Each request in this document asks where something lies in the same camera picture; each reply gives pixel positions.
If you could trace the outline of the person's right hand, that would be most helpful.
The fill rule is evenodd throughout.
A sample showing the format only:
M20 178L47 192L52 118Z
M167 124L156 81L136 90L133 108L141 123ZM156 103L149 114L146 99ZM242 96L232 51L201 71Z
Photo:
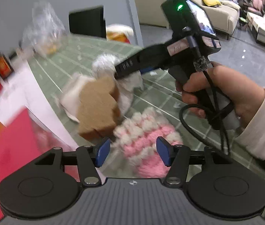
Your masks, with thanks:
M226 94L234 103L237 117L240 118L240 130L243 132L257 113L265 99L265 89L242 73L215 61L207 69L213 84ZM193 73L185 84L176 82L176 91L182 94L185 104L198 102L195 92L210 87L204 73Z

